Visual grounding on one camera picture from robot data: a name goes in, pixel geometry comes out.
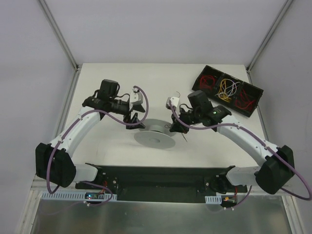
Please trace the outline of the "grey plastic spool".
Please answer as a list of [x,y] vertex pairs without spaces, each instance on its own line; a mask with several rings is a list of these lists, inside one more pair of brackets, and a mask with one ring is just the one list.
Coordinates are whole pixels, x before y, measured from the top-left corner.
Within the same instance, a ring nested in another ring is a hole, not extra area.
[[139,129],[139,132],[134,135],[136,142],[155,149],[170,149],[175,146],[173,136],[176,133],[170,132],[171,123],[149,118],[143,124],[145,128]]

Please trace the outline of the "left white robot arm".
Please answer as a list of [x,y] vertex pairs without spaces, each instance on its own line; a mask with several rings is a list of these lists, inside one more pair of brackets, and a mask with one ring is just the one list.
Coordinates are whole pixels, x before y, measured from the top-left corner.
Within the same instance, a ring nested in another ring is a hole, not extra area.
[[84,182],[93,190],[103,184],[100,167],[91,163],[75,164],[72,160],[76,148],[88,132],[104,117],[110,117],[124,125],[126,129],[143,129],[149,112],[149,102],[145,92],[134,86],[128,99],[123,101],[118,92],[120,85],[104,79],[100,88],[84,100],[78,114],[57,137],[48,144],[40,143],[35,149],[36,175],[46,180],[47,190],[54,194],[57,187],[68,187],[73,182]]

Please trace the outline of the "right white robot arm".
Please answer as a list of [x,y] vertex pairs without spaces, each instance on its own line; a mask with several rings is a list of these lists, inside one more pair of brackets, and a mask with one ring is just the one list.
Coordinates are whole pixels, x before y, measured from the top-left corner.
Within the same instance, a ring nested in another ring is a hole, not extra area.
[[178,97],[169,97],[166,108],[172,111],[172,132],[187,133],[190,129],[212,129],[244,150],[256,163],[255,167],[229,166],[216,175],[212,188],[219,193],[231,192],[236,186],[258,186],[274,195],[294,176],[293,150],[261,139],[241,124],[222,105],[214,107],[203,91],[197,90],[188,96],[192,105],[189,111],[180,107]]

